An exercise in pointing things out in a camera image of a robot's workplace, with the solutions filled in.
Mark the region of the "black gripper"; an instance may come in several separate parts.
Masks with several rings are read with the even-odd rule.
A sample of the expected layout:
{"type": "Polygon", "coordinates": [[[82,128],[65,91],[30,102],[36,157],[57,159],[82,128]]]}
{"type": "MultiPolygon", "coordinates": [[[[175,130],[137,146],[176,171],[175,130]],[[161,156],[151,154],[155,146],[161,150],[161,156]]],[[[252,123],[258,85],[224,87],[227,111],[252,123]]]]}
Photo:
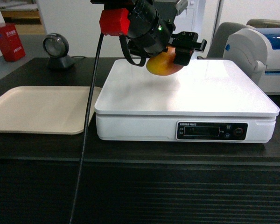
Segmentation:
{"type": "Polygon", "coordinates": [[[198,52],[204,52],[207,41],[202,39],[198,42],[198,33],[182,31],[178,34],[172,34],[168,46],[175,47],[174,64],[180,66],[187,66],[193,55],[193,50],[198,52]]]}

